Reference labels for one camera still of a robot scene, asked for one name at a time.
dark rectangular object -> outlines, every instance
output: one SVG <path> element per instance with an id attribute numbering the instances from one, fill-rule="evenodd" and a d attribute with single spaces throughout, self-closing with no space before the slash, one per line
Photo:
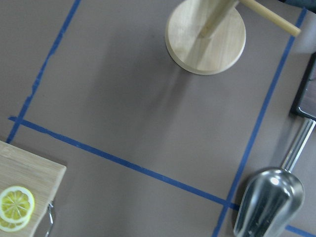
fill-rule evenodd
<path id="1" fill-rule="evenodd" d="M 316 52 L 311 55 L 291 112 L 316 120 Z"/>

yellow citrus slice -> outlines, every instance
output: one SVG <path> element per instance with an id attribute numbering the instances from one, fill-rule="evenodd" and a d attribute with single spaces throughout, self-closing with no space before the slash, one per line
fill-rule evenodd
<path id="1" fill-rule="evenodd" d="M 0 230 L 5 231 L 5 232 L 19 231 L 22 228 L 26 227 L 26 225 L 30 221 L 30 218 L 31 217 L 29 217 L 26 221 L 24 221 L 22 223 L 10 223 L 10 222 L 6 222 L 2 218 L 0 218 Z"/>
<path id="2" fill-rule="evenodd" d="M 35 206 L 32 193 L 20 186 L 11 186 L 0 194 L 0 218 L 11 224 L 27 221 Z"/>

metal scoop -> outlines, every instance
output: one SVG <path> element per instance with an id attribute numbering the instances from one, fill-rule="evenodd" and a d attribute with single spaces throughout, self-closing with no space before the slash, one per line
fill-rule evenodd
<path id="1" fill-rule="evenodd" d="M 281 168 L 270 168 L 249 181 L 234 228 L 236 237 L 277 237 L 304 201 L 302 183 L 291 173 L 316 122 L 306 118 Z"/>

scoop handle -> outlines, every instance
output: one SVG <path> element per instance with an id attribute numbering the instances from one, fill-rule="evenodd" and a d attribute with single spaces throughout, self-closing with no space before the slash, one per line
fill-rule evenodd
<path id="1" fill-rule="evenodd" d="M 293 36 L 298 36 L 301 30 L 288 22 L 287 20 L 283 19 L 279 15 L 275 14 L 273 11 L 267 9 L 265 6 L 261 5 L 260 3 L 256 2 L 255 0 L 239 0 L 242 4 L 249 7 L 251 10 L 257 12 L 259 15 L 267 18 L 268 20 L 272 21 L 288 33 Z"/>
<path id="2" fill-rule="evenodd" d="M 313 131 L 313 128 L 315 127 L 315 124 L 316 122 L 310 118 L 304 119 L 301 129 L 298 132 L 286 158 L 284 159 L 284 162 L 281 166 L 282 169 L 292 172 L 295 163 L 297 162 L 308 138 L 310 137 L 310 134 Z"/>

blue tape line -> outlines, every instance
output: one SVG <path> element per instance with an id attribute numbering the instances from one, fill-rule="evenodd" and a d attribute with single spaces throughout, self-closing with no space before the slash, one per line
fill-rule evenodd
<path id="1" fill-rule="evenodd" d="M 301 230 L 301 229 L 299 229 L 299 228 L 296 228 L 296 227 L 294 227 L 294 226 L 287 226 L 285 229 L 286 229 L 287 231 L 291 231 L 291 232 L 293 232 L 293 233 L 295 233 L 295 234 L 297 234 L 297 235 L 303 236 L 303 237 L 316 237 L 316 235 L 313 235 L 313 234 L 311 234 L 311 233 L 308 233 L 308 232 L 306 232 L 306 231 L 303 231 L 303 230 Z"/>
<path id="2" fill-rule="evenodd" d="M 26 100 L 22 106 L 22 109 L 21 109 L 11 131 L 10 131 L 10 134 L 6 140 L 7 143 L 11 143 L 12 140 L 14 139 L 14 136 L 15 136 L 17 130 L 19 129 L 20 124 L 21 124 L 21 122 L 22 122 L 22 120 L 23 120 L 23 118 L 24 118 L 24 116 L 25 116 L 25 114 L 30 106 L 30 103 L 31 103 L 31 101 L 32 101 L 32 99 L 33 99 L 33 97 L 34 97 L 34 95 L 35 95 L 35 93 L 40 85 L 40 81 L 41 81 L 43 73 L 46 69 L 47 63 L 48 63 L 50 57 L 55 53 L 56 49 L 58 48 L 58 46 L 62 40 L 62 37 L 63 37 L 64 33 L 66 32 L 66 30 L 71 22 L 71 19 L 73 18 L 74 14 L 79 6 L 80 1 L 81 0 L 75 0 L 72 8 L 70 9 L 70 11 L 67 15 L 67 18 L 66 18 L 63 26 L 61 27 L 61 29 L 57 35 L 57 38 L 55 39 L 53 46 L 51 47 L 43 65 L 42 65 L 42 67 L 41 67 L 41 69 L 40 69 L 40 71 L 35 79 L 35 82 L 32 85 L 32 93 L 26 98 Z"/>
<path id="3" fill-rule="evenodd" d="M 307 13 L 307 10 L 305 8 L 302 9 L 301 14 L 300 14 L 300 16 L 299 16 L 299 18 L 298 18 L 298 20 L 296 22 L 296 26 L 297 27 L 300 27 L 302 25 L 306 13 Z M 276 73 L 275 73 L 275 75 L 273 77 L 273 80 L 272 80 L 272 82 L 270 84 L 268 93 L 267 93 L 267 95 L 265 97 L 265 100 L 264 100 L 263 105 L 261 107 L 260 113 L 259 113 L 259 115 L 257 117 L 257 121 L 256 121 L 255 126 L 253 128 L 253 131 L 251 133 L 251 136 L 250 136 L 250 139 L 249 139 L 248 144 L 246 146 L 245 152 L 244 152 L 244 154 L 242 156 L 242 159 L 241 159 L 241 162 L 239 164 L 239 167 L 238 167 L 237 173 L 235 175 L 235 178 L 233 180 L 231 189 L 229 190 L 229 193 L 228 193 L 228 196 L 227 196 L 227 199 L 226 199 L 226 201 L 227 201 L 226 203 L 231 203 L 232 202 L 234 193 L 235 193 L 235 191 L 237 189 L 237 186 L 238 186 L 238 183 L 239 183 L 239 181 L 241 179 L 241 175 L 242 175 L 243 170 L 244 170 L 244 168 L 246 166 L 246 163 L 248 161 L 249 154 L 251 152 L 251 149 L 253 147 L 255 139 L 256 139 L 256 137 L 258 135 L 259 128 L 260 128 L 261 123 L 263 121 L 263 117 L 264 117 L 264 115 L 266 113 L 266 110 L 267 110 L 267 107 L 268 107 L 269 102 L 271 100 L 272 94 L 273 94 L 274 89 L 275 89 L 275 87 L 277 85 L 278 79 L 279 79 L 279 77 L 281 75 L 281 72 L 282 72 L 282 69 L 284 67 L 285 61 L 286 61 L 286 59 L 287 59 L 287 57 L 289 55 L 289 52 L 290 52 L 290 50 L 291 50 L 291 48 L 293 46 L 294 40 L 295 40 L 295 38 L 293 36 L 291 36 L 289 41 L 288 41 L 288 43 L 287 43 L 287 45 L 286 45 L 286 47 L 285 47 L 285 50 L 283 52 L 283 55 L 282 55 L 281 60 L 279 62 L 279 65 L 278 65 L 278 67 L 276 69 Z M 216 225 L 216 227 L 215 227 L 215 229 L 213 231 L 212 237 L 217 237 L 218 236 L 218 234 L 220 232 L 220 229 L 221 229 L 221 227 L 223 225 L 225 216 L 227 214 L 228 208 L 229 207 L 227 205 L 223 206 L 223 209 L 222 209 L 221 214 L 219 216 L 217 225 Z"/>
<path id="4" fill-rule="evenodd" d="M 9 117 L 9 120 L 16 121 L 17 117 Z M 49 136 L 51 136 L 51 137 L 53 137 L 53 138 L 55 138 L 57 140 L 65 142 L 65 143 L 67 143 L 69 145 L 75 146 L 77 148 L 80 148 L 80 149 L 85 150 L 87 152 L 90 152 L 92 154 L 95 154 L 97 156 L 103 157 L 103 158 L 105 158 L 107 160 L 110 160 L 112 162 L 115 162 L 117 164 L 123 165 L 123 166 L 125 166 L 127 168 L 130 168 L 130 169 L 133 169 L 135 171 L 138 171 L 138 172 L 140 172 L 142 174 L 146 174 L 146 175 L 148 175 L 150 177 L 153 177 L 153 178 L 161 180 L 161 181 L 163 181 L 165 183 L 171 184 L 171 185 L 173 185 L 175 187 L 178 187 L 178 188 L 180 188 L 182 190 L 188 191 L 190 193 L 193 193 L 193 194 L 198 195 L 200 197 L 203 197 L 205 199 L 211 200 L 211 201 L 216 202 L 218 204 L 227 205 L 226 201 L 224 199 L 219 198 L 219 197 L 217 197 L 215 195 L 206 193 L 204 191 L 201 191 L 201 190 L 196 189 L 196 188 L 194 188 L 192 186 L 189 186 L 189 185 L 186 185 L 184 183 L 181 183 L 181 182 L 179 182 L 177 180 L 171 179 L 171 178 L 169 178 L 167 176 L 164 176 L 162 174 L 158 174 L 158 173 L 156 173 L 154 171 L 151 171 L 149 169 L 143 168 L 143 167 L 141 167 L 139 165 L 133 164 L 133 163 L 131 163 L 129 161 L 126 161 L 124 159 L 121 159 L 121 158 L 118 158 L 116 156 L 113 156 L 113 155 L 111 155 L 109 153 L 106 153 L 106 152 L 101 151 L 101 150 L 99 150 L 97 148 L 94 148 L 92 146 L 89 146 L 89 145 L 86 145 L 86 144 L 81 143 L 79 141 L 76 141 L 76 140 L 74 140 L 72 138 L 69 138 L 69 137 L 66 137 L 64 135 L 52 132 L 52 131 L 50 131 L 50 130 L 44 128 L 44 127 L 41 127 L 39 125 L 36 125 L 36 124 L 34 124 L 32 122 L 29 122 L 29 121 L 26 121 L 26 120 L 23 119 L 21 124 L 23 126 L 31 128 L 31 129 L 33 129 L 33 130 L 35 130 L 37 132 L 47 134 L 47 135 L 49 135 Z M 234 209 L 234 210 L 238 209 L 238 206 L 233 204 L 233 203 L 230 203 L 229 207 Z"/>

